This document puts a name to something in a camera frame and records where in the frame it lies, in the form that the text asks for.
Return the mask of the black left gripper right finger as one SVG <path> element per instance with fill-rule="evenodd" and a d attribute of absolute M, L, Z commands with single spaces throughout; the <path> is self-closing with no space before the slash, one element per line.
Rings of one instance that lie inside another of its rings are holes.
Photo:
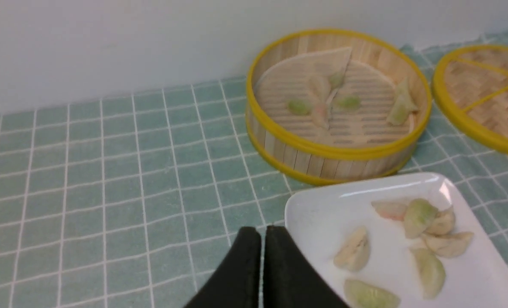
<path fill-rule="evenodd" d="M 268 226 L 263 269 L 265 308 L 347 308 L 301 253 L 288 230 Z"/>

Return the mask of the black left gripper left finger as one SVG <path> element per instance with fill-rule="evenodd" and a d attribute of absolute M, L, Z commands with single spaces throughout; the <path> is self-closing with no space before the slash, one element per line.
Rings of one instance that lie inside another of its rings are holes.
<path fill-rule="evenodd" d="M 262 238 L 242 227 L 223 261 L 186 308 L 257 308 Z"/>

